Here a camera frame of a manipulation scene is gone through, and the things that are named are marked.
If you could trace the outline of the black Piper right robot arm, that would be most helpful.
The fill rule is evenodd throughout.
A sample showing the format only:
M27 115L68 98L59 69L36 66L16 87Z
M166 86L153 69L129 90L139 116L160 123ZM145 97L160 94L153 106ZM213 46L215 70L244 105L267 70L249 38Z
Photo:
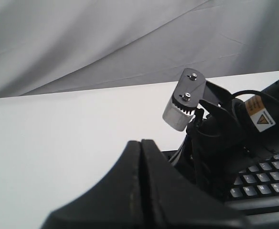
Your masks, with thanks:
M231 93L186 68L163 119L186 132L170 163L223 201L240 171L279 153L279 80L262 91Z

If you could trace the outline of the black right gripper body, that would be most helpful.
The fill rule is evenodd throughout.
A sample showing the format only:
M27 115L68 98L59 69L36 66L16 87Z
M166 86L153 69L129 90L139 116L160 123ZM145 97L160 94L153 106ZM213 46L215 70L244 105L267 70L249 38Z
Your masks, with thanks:
M278 152L267 135L278 127L279 100L199 104L203 108L195 110L184 142L170 162L200 190L222 201L240 171ZM203 109L208 111L206 118Z

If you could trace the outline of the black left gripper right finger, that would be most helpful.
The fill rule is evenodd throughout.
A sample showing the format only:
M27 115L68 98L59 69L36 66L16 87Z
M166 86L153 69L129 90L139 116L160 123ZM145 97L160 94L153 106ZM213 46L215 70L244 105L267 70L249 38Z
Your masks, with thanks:
M149 229L247 229L249 221L191 184L153 140L141 142L141 203Z

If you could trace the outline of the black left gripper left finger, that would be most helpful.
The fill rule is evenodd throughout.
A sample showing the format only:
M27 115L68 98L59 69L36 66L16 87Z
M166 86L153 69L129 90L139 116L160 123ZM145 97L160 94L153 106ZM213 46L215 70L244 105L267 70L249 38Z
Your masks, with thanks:
M143 142L129 141L109 172L86 193L54 210L43 229L155 229Z

